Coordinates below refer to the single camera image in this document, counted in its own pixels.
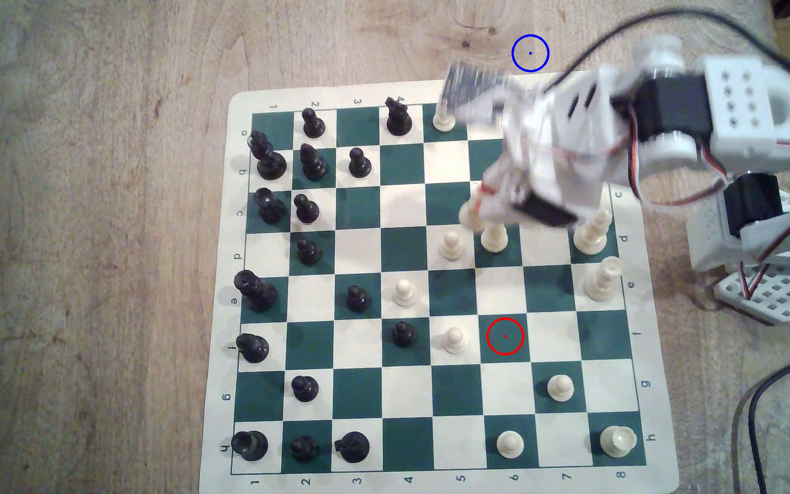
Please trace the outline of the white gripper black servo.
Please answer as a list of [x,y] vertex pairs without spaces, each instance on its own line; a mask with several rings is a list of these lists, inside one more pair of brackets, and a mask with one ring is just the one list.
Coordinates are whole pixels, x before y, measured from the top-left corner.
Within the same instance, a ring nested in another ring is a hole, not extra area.
[[605,183],[626,183],[618,154],[630,130],[610,100],[630,76],[587,71],[548,93],[524,91],[507,102],[507,164],[489,166],[479,185],[487,222],[572,228],[597,211]]

